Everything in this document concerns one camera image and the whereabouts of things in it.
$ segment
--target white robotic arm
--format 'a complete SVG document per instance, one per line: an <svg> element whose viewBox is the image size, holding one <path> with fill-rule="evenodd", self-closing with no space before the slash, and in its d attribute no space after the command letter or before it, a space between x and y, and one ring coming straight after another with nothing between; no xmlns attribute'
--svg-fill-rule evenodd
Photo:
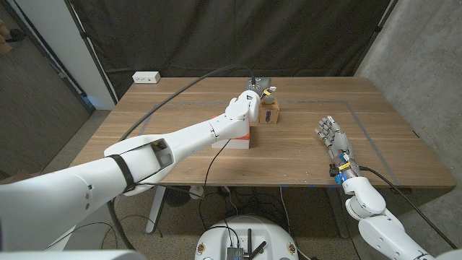
<svg viewBox="0 0 462 260"><path fill-rule="evenodd" d="M341 183L345 194L352 195L345 202L346 210L356 220L362 238L373 248L393 260L432 260L404 231L401 222L386 209L385 199L362 176L354 161L352 143L340 126L330 116L319 121L321 130L316 134L329 148L335 162L331 165L335 179Z"/></svg>
<svg viewBox="0 0 462 260"><path fill-rule="evenodd" d="M257 92L244 91L224 114L208 121L116 143L103 159L0 185L0 251L42 251L117 195L152 187L139 182L159 183L187 156L219 140L245 136L249 120L258 116Z"/></svg>

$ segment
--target black curtain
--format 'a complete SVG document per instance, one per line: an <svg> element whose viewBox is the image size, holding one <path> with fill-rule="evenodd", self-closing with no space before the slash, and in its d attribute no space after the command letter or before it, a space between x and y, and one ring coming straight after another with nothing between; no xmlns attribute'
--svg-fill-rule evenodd
<svg viewBox="0 0 462 260"><path fill-rule="evenodd" d="M352 76L389 0L71 0L119 98L135 71ZM221 77L247 77L231 71Z"/></svg>

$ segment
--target power strip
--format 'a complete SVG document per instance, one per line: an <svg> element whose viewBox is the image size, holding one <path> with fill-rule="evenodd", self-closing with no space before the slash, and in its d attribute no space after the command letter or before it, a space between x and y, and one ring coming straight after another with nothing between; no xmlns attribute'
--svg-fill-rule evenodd
<svg viewBox="0 0 462 260"><path fill-rule="evenodd" d="M133 74L133 81L135 83L158 83L160 74L158 71L137 71Z"/></svg>

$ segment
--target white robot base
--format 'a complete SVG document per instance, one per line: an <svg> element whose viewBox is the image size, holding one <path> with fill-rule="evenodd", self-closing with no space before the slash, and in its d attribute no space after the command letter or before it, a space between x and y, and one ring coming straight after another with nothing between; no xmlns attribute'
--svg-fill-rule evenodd
<svg viewBox="0 0 462 260"><path fill-rule="evenodd" d="M194 259L298 260L298 254L294 240L282 227L255 215L238 215L218 222L202 234Z"/></svg>

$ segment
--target wooden table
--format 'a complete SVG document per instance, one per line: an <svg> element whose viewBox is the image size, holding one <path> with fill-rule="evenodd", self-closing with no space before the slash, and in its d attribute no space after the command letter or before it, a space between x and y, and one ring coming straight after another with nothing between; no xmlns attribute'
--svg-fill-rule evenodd
<svg viewBox="0 0 462 260"><path fill-rule="evenodd" d="M72 165L100 159L106 147L158 103L192 78L162 78L158 84L133 84ZM247 78L208 78L177 96L139 126L139 134L162 134L224 113L231 98L245 90ZM322 117L333 116L348 134L359 165L409 188L451 188L456 180L372 82L360 77L273 78L279 100L275 125L254 126L250 149L225 149L214 161L208 186L337 187L328 174L331 158L315 134ZM203 185L218 149L208 147L186 158L162 181L167 185ZM368 172L376 187L386 183ZM326 189L339 234L348 237L337 189ZM153 233L165 188L158 187L147 223Z"/></svg>

